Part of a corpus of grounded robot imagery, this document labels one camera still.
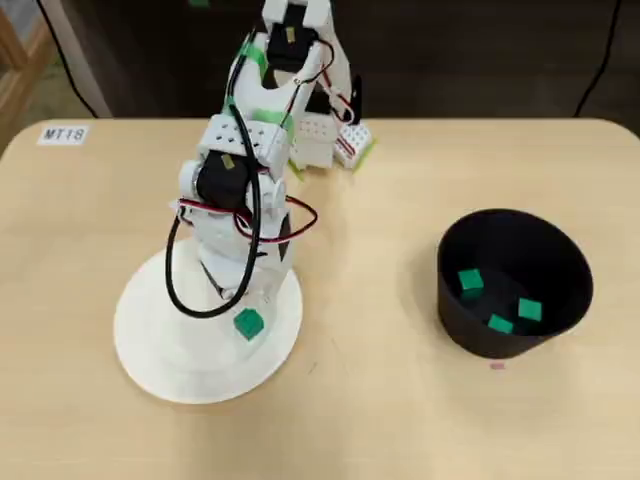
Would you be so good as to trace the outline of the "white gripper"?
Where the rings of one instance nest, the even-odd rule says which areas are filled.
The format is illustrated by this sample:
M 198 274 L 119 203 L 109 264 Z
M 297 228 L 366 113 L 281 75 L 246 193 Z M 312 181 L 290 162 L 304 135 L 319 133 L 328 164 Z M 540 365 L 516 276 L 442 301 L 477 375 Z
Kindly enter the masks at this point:
M 251 239 L 240 235 L 231 219 L 199 221 L 199 260 L 223 300 L 240 287 Z M 273 296 L 292 265 L 290 242 L 261 243 L 245 294 Z

